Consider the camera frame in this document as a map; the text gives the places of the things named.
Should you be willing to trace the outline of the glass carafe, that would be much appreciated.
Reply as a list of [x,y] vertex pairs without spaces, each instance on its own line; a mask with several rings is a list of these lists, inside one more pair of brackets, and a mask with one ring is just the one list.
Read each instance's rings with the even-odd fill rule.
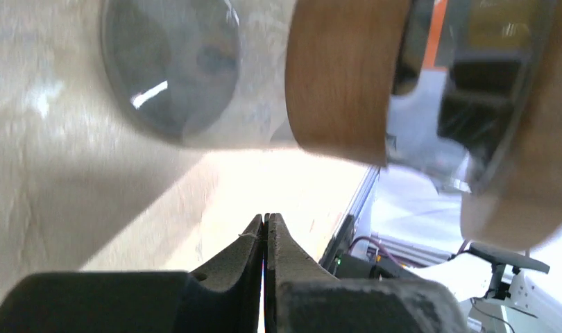
[[195,149],[293,147],[284,97],[292,1],[106,1],[101,50],[121,109]]

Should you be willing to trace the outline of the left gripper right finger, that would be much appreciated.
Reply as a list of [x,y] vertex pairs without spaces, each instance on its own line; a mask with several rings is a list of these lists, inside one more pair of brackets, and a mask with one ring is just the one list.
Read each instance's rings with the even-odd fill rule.
[[339,280],[264,217],[265,332],[467,332],[448,289],[419,277]]

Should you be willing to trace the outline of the clear glass dripper cone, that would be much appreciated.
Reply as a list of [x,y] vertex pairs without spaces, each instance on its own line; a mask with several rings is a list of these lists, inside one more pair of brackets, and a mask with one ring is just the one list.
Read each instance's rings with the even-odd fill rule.
[[509,149],[556,1],[412,1],[386,134],[389,164],[438,191],[484,191]]

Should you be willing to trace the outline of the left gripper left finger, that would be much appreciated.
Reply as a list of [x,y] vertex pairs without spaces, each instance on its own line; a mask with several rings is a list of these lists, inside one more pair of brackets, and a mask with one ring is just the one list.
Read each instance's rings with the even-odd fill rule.
[[0,332],[256,332],[263,218],[191,272],[48,272],[17,283]]

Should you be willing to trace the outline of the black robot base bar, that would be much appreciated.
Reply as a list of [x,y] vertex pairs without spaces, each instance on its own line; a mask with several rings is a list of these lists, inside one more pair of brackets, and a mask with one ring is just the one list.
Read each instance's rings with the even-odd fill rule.
[[[415,279],[419,277],[408,271],[401,263],[389,256],[387,249],[376,239],[368,236],[356,237],[355,217],[347,215],[338,231],[330,240],[319,260],[319,264],[339,279]],[[371,257],[356,257],[354,247],[360,241],[372,244]]]

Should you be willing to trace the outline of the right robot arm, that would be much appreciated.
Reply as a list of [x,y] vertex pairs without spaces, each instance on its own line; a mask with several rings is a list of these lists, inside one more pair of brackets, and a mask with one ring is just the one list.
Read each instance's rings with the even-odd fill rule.
[[446,262],[409,271],[446,286],[464,316],[485,301],[529,314],[551,332],[562,332],[562,280],[536,259],[474,242]]

